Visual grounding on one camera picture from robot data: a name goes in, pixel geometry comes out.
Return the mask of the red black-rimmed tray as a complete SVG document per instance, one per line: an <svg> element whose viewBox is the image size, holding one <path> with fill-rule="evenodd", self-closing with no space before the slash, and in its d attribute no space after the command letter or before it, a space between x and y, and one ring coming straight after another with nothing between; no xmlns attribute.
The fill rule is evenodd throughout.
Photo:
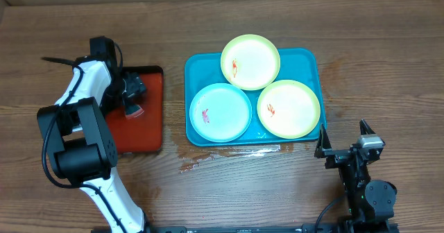
<svg viewBox="0 0 444 233"><path fill-rule="evenodd" d="M133 99L136 114L125 114L120 105L106 114L117 152L155 153L162 147L164 73L159 66L124 67L123 74L136 73L146 91Z"/></svg>

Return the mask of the yellow-green plate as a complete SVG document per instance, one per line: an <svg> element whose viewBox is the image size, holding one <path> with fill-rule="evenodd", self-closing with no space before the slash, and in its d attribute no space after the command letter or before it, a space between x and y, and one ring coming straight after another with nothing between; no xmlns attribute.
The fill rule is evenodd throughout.
<svg viewBox="0 0 444 233"><path fill-rule="evenodd" d="M280 71L280 54L265 37L240 35L230 40L221 53L221 71L226 80L247 91L270 85Z"/></svg>
<svg viewBox="0 0 444 233"><path fill-rule="evenodd" d="M259 95L257 115L271 134L283 139L297 139L308 135L318 125L321 105L305 84L279 80Z"/></svg>

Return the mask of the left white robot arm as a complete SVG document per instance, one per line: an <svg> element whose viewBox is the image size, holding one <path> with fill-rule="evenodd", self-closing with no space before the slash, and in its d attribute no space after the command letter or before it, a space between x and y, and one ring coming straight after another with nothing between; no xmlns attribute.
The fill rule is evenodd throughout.
<svg viewBox="0 0 444 233"><path fill-rule="evenodd" d="M117 172L117 145L105 121L122 105L127 118L143 109L134 100L146 92L138 74L123 69L118 44L105 36L89 41L89 55L46 61L71 67L64 94L37 112L43 138L42 168L55 186L80 189L96 204L109 232L148 232L148 220L127 192Z"/></svg>

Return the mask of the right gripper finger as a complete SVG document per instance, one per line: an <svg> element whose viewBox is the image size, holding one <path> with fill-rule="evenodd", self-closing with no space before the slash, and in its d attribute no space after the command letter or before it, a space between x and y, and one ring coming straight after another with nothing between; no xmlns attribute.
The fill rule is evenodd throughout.
<svg viewBox="0 0 444 233"><path fill-rule="evenodd" d="M373 135L375 134L374 130L367 124L367 122L362 119L359 122L360 134L361 135Z"/></svg>
<svg viewBox="0 0 444 233"><path fill-rule="evenodd" d="M325 155L327 151L331 151L332 147L327 136L327 131L322 123L319 130L318 143L316 145L315 155Z"/></svg>

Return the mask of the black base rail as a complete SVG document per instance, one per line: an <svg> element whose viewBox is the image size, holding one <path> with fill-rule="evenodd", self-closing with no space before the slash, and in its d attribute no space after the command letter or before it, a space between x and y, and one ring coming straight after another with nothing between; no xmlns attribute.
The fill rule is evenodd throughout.
<svg viewBox="0 0 444 233"><path fill-rule="evenodd" d="M314 224L304 224L297 227L206 227L206 228L186 228L186 227L153 227L150 226L147 229L149 233L312 233L315 232ZM91 233L105 233L111 232L109 228L95 228L90 231ZM340 226L334 223L322 223L318 226L316 232L320 233L339 233L348 232L345 229L341 229ZM389 224L388 227L383 227L382 230L376 230L370 228L365 230L359 228L357 231L349 232L390 232L399 233L398 225L395 223Z"/></svg>

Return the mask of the light blue plate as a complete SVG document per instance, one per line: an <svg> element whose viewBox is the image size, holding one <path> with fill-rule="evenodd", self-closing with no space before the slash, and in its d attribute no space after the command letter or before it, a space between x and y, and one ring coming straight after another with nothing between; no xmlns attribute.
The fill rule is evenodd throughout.
<svg viewBox="0 0 444 233"><path fill-rule="evenodd" d="M231 84L214 83L193 97L188 115L199 136L210 142L225 143L245 133L253 109L244 91Z"/></svg>

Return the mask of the teal plastic tray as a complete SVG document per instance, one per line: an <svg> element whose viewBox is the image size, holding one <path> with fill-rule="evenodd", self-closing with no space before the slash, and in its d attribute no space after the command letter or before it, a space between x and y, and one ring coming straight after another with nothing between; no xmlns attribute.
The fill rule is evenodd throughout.
<svg viewBox="0 0 444 233"><path fill-rule="evenodd" d="M281 66L276 80L295 80L305 84L315 93L321 108L321 115L317 126L308 135L293 141L316 141L319 136L320 125L327 127L327 117L315 56L311 51L304 48L279 49L278 52L280 54ZM246 96L253 107L253 115L248 129L242 136L229 142L216 143L204 139L194 130L190 121L189 108L195 95L208 85L227 83L221 71L220 63L221 53L196 54L191 56L185 63L185 132L188 140L192 144L201 147L278 144L286 142L286 139L271 134L259 121L256 110L257 101L261 93L259 90L246 92Z"/></svg>

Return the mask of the pink and black sponge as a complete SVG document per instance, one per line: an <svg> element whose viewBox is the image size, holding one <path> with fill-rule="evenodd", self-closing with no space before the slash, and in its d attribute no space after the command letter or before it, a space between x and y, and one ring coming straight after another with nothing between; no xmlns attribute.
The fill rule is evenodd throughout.
<svg viewBox="0 0 444 233"><path fill-rule="evenodd" d="M133 103L131 100L124 99L124 112L127 119L134 119L144 113L144 110L138 104Z"/></svg>

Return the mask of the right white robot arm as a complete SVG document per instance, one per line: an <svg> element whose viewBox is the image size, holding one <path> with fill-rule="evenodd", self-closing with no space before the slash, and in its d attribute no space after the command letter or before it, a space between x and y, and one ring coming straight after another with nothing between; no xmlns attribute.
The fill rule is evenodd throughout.
<svg viewBox="0 0 444 233"><path fill-rule="evenodd" d="M398 232L394 217L394 204L398 190L390 182L372 180L368 165L380 159L385 141L379 137L365 120L359 122L360 136L348 149L334 150L331 147L325 126L319 130L314 157L326 159L326 169L338 169L345 194L333 200L318 216L315 232ZM338 202L346 199L349 215L335 224L321 225L325 213Z"/></svg>

